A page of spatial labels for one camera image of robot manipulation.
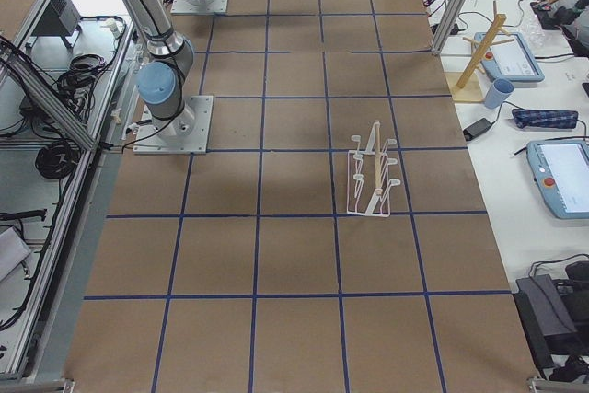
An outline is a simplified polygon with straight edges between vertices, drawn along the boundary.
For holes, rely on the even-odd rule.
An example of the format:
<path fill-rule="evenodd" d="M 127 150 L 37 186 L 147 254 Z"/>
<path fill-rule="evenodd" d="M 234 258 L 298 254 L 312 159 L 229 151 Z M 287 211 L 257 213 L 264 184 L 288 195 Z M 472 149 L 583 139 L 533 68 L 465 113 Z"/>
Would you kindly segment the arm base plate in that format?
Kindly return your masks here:
<path fill-rule="evenodd" d="M 171 14 L 177 16 L 225 15 L 228 0 L 173 0 Z"/>
<path fill-rule="evenodd" d="M 138 155 L 205 154 L 213 114 L 212 95 L 185 97 L 183 112 L 159 132 L 167 122 L 153 119 L 144 105 L 142 118 L 152 122 L 143 125 L 137 133 L 138 141 L 132 145 Z"/>

